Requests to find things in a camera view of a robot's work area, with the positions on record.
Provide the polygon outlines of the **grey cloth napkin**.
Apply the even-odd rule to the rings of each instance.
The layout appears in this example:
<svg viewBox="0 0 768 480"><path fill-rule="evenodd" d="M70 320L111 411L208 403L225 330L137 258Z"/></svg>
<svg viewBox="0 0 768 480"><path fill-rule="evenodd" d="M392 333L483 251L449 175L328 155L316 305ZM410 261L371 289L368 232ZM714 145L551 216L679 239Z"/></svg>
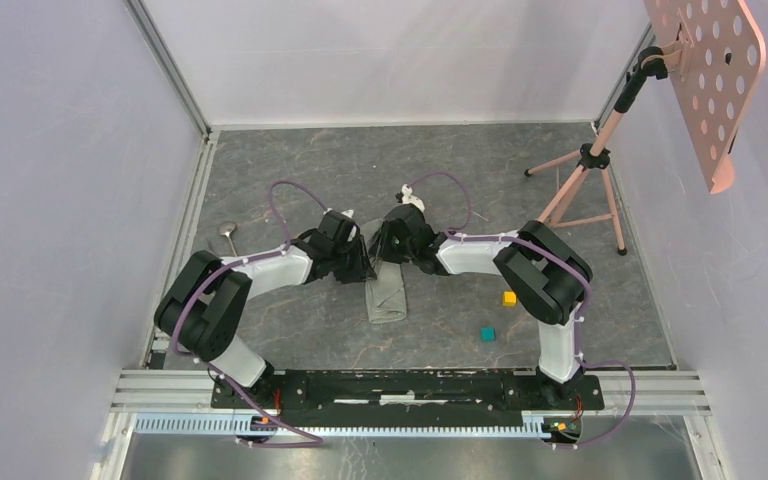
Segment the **grey cloth napkin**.
<svg viewBox="0 0 768 480"><path fill-rule="evenodd" d="M373 252L373 246L380 237L382 225L382 219L374 219L361 226L361 233L375 274L375 279L367 280L365 283L367 317L372 324L403 321L408 313L401 265L381 260Z"/></svg>

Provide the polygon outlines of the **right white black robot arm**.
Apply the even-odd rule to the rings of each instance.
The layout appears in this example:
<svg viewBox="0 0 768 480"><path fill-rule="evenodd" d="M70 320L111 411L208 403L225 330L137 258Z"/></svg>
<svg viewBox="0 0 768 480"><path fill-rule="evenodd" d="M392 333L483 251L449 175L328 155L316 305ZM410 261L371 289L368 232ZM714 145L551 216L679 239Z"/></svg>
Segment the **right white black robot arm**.
<svg viewBox="0 0 768 480"><path fill-rule="evenodd" d="M573 322L592 295L593 272L549 226L530 220L494 235L437 232L418 207L404 204L384 217L370 254L393 264L410 263L428 275L502 277L538 321L540 400L562 408L577 396L582 359Z"/></svg>

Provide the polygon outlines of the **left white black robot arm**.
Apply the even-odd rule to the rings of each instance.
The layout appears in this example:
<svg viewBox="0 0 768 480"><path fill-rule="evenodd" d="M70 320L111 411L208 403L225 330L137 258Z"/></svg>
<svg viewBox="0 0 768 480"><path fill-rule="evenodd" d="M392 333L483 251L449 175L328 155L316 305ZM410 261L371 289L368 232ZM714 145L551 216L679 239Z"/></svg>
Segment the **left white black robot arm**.
<svg viewBox="0 0 768 480"><path fill-rule="evenodd" d="M334 210L272 250L240 257L192 254L157 306L154 324L186 354L235 381L248 406L262 407L274 394L273 367L237 335L247 302L328 276L342 284L375 277L360 226Z"/></svg>

